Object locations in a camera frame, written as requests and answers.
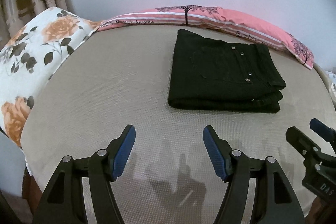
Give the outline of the black pants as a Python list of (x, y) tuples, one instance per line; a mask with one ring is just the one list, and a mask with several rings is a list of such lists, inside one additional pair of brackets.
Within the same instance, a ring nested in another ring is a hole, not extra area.
[(267, 46), (228, 43), (184, 29), (178, 31), (169, 106), (182, 110), (277, 113), (285, 87)]

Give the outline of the clear plastic bag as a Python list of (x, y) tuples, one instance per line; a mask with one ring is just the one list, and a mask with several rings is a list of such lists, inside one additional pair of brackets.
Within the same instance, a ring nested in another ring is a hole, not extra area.
[(331, 100), (333, 101), (333, 105), (336, 106), (336, 90), (335, 90), (336, 75), (334, 72), (329, 71), (323, 71), (323, 73), (325, 74), (326, 77), (325, 85), (327, 87)]

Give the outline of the beige textured bed sheet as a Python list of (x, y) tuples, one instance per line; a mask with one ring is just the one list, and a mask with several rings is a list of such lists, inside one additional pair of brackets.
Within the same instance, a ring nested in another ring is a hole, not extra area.
[(39, 188), (60, 160), (91, 156), (125, 126), (136, 140), (112, 189), (126, 223), (213, 223), (227, 184), (215, 174), (203, 143), (213, 126), (247, 156), (277, 159), (304, 213), (314, 194), (302, 185), (302, 156), (286, 141), (295, 126), (322, 152), (334, 151), (309, 127), (317, 118), (335, 127), (335, 108), (315, 70), (272, 50), (286, 82), (276, 114), (185, 111), (167, 103), (176, 26), (130, 26), (96, 32), (49, 80), (24, 126), (21, 145)]

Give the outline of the white floral pillow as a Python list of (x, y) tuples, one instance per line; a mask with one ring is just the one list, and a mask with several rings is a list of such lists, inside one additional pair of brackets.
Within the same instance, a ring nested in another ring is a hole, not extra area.
[(1, 130), (17, 146), (39, 93), (100, 24), (50, 7), (22, 27), (1, 50)]

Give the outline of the pink striped tree-print pillow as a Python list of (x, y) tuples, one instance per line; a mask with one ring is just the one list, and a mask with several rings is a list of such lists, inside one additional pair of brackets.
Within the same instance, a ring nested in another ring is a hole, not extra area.
[(278, 26), (244, 12), (209, 6), (169, 6), (115, 16), (98, 31), (126, 26), (175, 25), (224, 32), (274, 50), (288, 52), (307, 69), (313, 69), (313, 52)]

